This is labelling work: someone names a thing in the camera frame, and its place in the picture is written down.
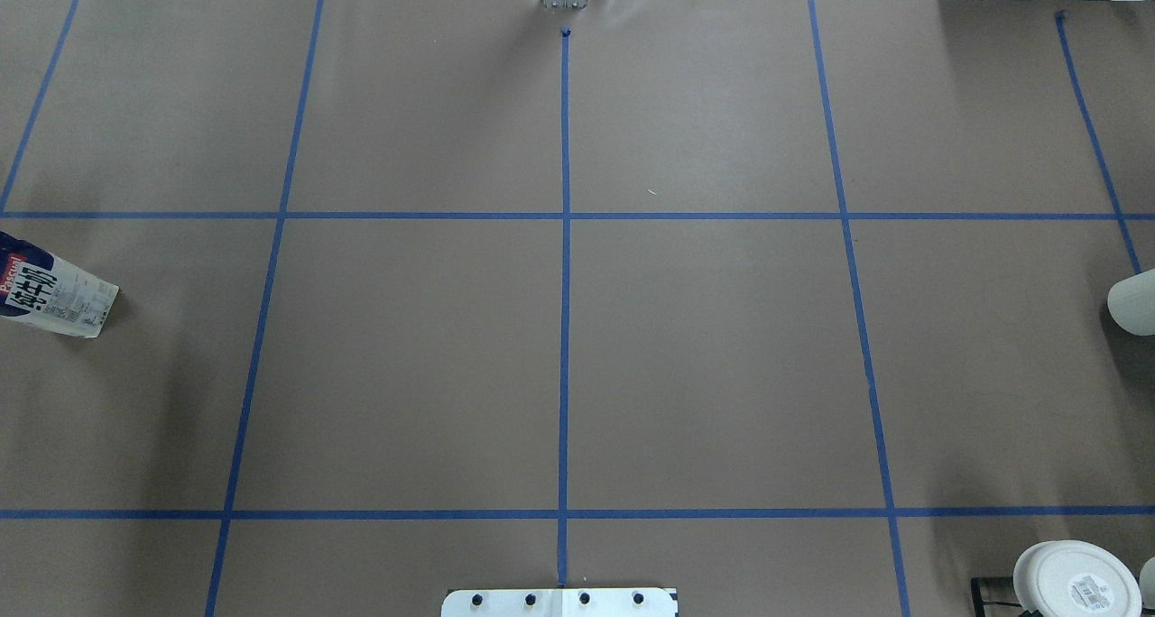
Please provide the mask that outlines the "white ribbed mug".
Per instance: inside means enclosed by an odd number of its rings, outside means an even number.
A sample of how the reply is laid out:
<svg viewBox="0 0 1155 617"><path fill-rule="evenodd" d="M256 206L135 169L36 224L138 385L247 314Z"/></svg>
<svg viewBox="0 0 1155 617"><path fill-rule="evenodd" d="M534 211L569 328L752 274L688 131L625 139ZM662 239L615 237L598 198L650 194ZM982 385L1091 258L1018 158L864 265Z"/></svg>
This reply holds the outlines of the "white ribbed mug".
<svg viewBox="0 0 1155 617"><path fill-rule="evenodd" d="M1150 269L1117 281L1109 289L1108 312L1122 330L1138 336L1154 335L1154 278L1155 272Z"/></svg>

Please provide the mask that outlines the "blue white milk carton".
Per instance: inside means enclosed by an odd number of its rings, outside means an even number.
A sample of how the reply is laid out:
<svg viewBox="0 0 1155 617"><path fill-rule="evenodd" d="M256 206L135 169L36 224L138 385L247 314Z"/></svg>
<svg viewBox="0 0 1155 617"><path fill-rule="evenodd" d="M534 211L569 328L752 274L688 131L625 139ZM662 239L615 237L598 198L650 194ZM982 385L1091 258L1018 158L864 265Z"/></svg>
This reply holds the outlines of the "blue white milk carton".
<svg viewBox="0 0 1155 617"><path fill-rule="evenodd" d="M58 335L98 337L119 287L37 244L1 235L1 315Z"/></svg>

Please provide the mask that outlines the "white ribbed cup upside down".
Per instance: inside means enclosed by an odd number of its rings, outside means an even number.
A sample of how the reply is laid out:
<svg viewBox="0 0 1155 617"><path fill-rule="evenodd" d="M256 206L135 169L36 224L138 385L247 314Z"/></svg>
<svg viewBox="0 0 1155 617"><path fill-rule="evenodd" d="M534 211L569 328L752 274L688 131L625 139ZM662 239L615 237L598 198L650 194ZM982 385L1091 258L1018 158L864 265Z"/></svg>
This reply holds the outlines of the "white ribbed cup upside down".
<svg viewBox="0 0 1155 617"><path fill-rule="evenodd" d="M1046 540L1019 556L1013 590L1040 616L1142 616L1137 577L1105 548L1085 540Z"/></svg>

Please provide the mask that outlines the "white mug on rack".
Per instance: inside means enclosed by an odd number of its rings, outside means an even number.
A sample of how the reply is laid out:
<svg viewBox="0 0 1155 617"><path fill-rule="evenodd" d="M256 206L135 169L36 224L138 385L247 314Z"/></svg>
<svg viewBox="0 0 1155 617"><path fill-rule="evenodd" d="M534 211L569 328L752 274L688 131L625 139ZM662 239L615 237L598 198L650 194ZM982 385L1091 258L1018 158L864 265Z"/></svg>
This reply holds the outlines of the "white mug on rack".
<svg viewBox="0 0 1155 617"><path fill-rule="evenodd" d="M1143 563L1138 577L1138 586L1143 609L1154 612L1155 609L1155 557Z"/></svg>

